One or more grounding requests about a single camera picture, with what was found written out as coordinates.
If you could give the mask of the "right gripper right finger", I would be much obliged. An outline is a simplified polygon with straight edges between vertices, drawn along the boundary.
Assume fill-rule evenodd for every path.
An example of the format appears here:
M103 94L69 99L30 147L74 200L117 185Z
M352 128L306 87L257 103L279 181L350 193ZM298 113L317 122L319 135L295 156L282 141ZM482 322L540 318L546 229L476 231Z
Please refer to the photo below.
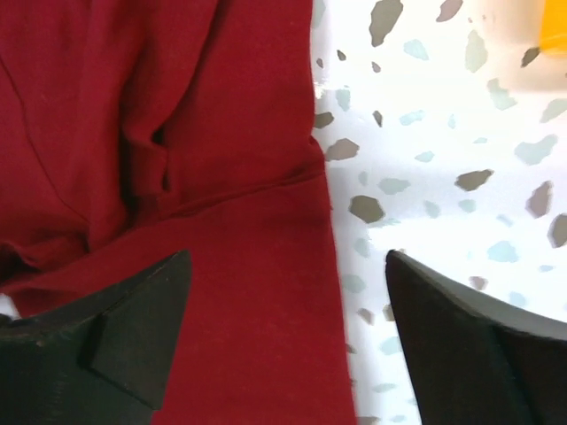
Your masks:
M400 251L387 253L385 277L422 423L565 424L565 323Z

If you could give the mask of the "dark red t shirt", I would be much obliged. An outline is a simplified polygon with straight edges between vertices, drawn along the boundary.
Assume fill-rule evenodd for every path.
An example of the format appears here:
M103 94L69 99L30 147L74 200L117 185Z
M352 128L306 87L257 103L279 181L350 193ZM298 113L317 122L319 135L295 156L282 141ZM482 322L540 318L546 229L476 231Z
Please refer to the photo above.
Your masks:
M4 1L1 291L31 316L176 251L157 424L353 424L308 1Z

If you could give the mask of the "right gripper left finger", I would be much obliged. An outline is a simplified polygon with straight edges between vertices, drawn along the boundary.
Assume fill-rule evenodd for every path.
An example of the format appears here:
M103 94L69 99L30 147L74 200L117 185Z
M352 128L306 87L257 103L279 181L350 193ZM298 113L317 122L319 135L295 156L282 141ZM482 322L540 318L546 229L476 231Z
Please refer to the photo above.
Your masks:
M179 251L47 313L2 315L2 424L150 423L189 291L190 255Z

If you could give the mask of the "yellow plastic tray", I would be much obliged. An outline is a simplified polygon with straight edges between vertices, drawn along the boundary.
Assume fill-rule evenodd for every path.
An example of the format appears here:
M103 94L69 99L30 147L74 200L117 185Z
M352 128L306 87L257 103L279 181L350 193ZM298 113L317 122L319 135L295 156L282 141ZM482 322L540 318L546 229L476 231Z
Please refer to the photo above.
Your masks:
M539 47L543 53L565 57L567 53L567 1L545 0Z

